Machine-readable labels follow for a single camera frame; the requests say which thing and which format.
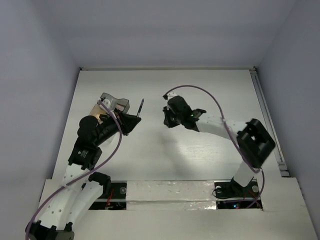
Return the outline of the orange pastel marker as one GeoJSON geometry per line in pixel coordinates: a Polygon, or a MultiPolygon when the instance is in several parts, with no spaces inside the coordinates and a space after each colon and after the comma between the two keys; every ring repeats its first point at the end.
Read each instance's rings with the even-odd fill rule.
{"type": "Polygon", "coordinates": [[[123,111],[125,107],[123,105],[117,104],[116,107],[120,110],[123,111]]]}

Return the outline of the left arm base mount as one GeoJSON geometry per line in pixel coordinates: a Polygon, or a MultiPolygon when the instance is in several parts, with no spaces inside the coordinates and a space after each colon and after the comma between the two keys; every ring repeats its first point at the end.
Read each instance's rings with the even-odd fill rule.
{"type": "Polygon", "coordinates": [[[89,182],[97,182],[102,186],[102,195],[94,201],[89,210],[126,210],[126,181],[112,181],[109,175],[94,172],[89,182]]]}

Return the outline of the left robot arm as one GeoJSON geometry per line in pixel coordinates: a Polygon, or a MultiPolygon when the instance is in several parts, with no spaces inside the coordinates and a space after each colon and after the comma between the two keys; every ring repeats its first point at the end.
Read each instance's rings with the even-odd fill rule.
{"type": "Polygon", "coordinates": [[[38,208],[25,229],[27,240],[72,240],[74,228],[99,197],[110,195],[110,176],[97,172],[100,145],[116,133],[127,136],[142,119],[115,110],[79,122],[60,187],[38,208]]]}

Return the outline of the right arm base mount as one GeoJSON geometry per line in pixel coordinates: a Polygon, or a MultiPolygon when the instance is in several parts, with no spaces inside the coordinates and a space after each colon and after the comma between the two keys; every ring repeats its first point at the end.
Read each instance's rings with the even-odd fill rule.
{"type": "Polygon", "coordinates": [[[263,210],[261,194],[265,187],[265,175],[262,174],[261,188],[256,179],[252,179],[246,187],[238,185],[234,180],[214,183],[212,195],[216,199],[218,209],[260,209],[263,210]]]}

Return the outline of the orange translucent container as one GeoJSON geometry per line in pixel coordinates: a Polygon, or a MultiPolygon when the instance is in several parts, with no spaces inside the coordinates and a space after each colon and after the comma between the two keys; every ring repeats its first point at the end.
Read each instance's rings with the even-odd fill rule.
{"type": "Polygon", "coordinates": [[[99,104],[95,104],[92,110],[90,111],[89,115],[95,117],[98,123],[101,124],[103,121],[100,119],[100,115],[107,116],[108,113],[99,104]]]}

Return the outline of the purple ink pen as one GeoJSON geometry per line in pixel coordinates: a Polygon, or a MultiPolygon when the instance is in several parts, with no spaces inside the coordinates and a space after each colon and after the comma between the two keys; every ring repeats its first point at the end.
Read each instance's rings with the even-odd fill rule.
{"type": "Polygon", "coordinates": [[[138,108],[138,111],[137,111],[137,114],[136,114],[137,117],[140,117],[140,114],[141,114],[141,111],[142,111],[144,102],[145,102],[145,99],[143,98],[143,99],[141,100],[141,102],[140,102],[140,105],[139,105],[139,108],[138,108]]]}

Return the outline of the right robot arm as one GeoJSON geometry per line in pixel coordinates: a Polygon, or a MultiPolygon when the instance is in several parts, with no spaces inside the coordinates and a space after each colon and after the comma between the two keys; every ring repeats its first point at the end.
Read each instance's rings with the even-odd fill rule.
{"type": "Polygon", "coordinates": [[[191,109],[182,96],[173,92],[163,98],[166,100],[163,124],[168,128],[182,125],[188,130],[219,136],[233,143],[242,163],[230,181],[230,190],[235,196],[246,193],[249,183],[276,146],[264,125],[255,118],[239,122],[213,116],[204,109],[191,109]]]}

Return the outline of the grey translucent container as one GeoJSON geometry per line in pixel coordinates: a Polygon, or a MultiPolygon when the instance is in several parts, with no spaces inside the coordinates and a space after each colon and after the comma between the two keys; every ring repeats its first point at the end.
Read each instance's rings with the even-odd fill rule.
{"type": "Polygon", "coordinates": [[[128,111],[129,111],[129,109],[130,109],[130,102],[129,102],[129,100],[128,99],[125,99],[125,98],[116,98],[116,97],[114,97],[114,96],[112,96],[112,95],[110,95],[110,94],[108,94],[108,93],[105,93],[105,92],[103,92],[102,93],[102,95],[100,96],[100,98],[99,99],[102,99],[102,98],[108,98],[108,99],[113,99],[113,100],[115,100],[116,101],[116,107],[115,107],[115,109],[114,110],[118,110],[118,111],[120,111],[120,112],[123,112],[123,113],[128,113],[128,111]],[[125,109],[124,110],[119,110],[118,108],[117,108],[117,105],[122,105],[122,106],[124,106],[125,107],[125,109]]]}

